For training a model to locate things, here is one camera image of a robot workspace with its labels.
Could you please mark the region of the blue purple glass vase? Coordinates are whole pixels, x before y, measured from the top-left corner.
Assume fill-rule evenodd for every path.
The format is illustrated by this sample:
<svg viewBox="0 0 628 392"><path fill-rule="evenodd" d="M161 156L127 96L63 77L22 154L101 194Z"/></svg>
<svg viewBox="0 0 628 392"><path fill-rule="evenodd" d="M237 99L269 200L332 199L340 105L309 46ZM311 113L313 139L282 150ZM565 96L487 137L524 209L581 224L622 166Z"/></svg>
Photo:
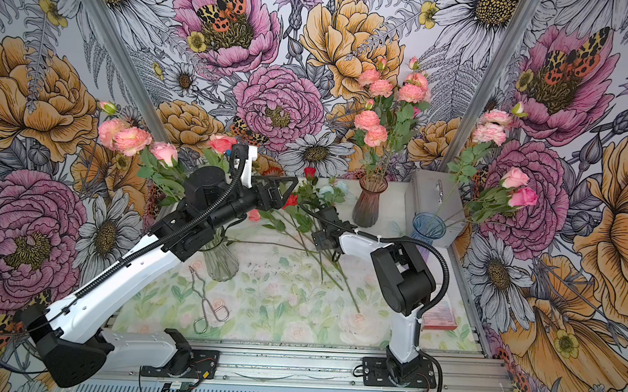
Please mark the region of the blue purple glass vase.
<svg viewBox="0 0 628 392"><path fill-rule="evenodd" d="M433 213L421 212L412 220L411 238L433 245L446 234L446 224Z"/></svg>

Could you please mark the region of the eleventh pink rose stem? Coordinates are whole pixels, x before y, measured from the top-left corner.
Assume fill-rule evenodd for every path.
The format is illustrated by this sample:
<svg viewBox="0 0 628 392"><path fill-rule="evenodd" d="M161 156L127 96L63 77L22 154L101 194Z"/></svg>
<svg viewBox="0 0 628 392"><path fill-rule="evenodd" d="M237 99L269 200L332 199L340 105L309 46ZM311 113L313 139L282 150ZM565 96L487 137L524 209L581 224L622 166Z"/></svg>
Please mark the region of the eleventh pink rose stem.
<svg viewBox="0 0 628 392"><path fill-rule="evenodd" d="M501 147L507 140L507 132L518 119L527 118L528 113L522 102L516 103L509 111L488 110L478 120L467 145L457 159L448 164L452 179L456 184L467 184L478 172L477 165L492 150Z"/></svg>

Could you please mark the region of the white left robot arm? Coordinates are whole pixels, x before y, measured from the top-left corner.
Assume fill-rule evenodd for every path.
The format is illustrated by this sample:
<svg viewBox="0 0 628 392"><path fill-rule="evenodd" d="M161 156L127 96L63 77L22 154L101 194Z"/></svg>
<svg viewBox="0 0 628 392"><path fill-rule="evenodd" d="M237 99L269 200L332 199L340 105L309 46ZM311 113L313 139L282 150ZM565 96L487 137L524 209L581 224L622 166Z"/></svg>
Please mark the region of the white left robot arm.
<svg viewBox="0 0 628 392"><path fill-rule="evenodd" d="M298 178L254 176L256 158L255 148L237 144L228 171L197 169L183 183L184 198L175 211L128 253L72 295L22 312L26 333L58 387L74 387L107 369L148 368L182 376L193 368L192 349L177 330L131 337L102 327L143 288L214 240L219 228L242 222L252 210L285 207Z"/></svg>

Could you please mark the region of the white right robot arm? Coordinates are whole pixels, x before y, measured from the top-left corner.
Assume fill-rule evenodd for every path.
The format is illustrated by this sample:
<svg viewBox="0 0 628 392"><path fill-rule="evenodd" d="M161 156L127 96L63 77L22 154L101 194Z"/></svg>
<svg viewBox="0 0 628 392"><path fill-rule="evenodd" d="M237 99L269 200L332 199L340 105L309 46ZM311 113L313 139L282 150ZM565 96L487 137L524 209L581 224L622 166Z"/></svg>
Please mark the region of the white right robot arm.
<svg viewBox="0 0 628 392"><path fill-rule="evenodd" d="M356 257L373 266L381 294L396 313L387 358L390 364L407 368L427 358L419 338L423 315L436 307L449 289L451 275L445 257L411 237L381 237L342 222L336 209L305 211L321 228L313 233L319 250Z"/></svg>

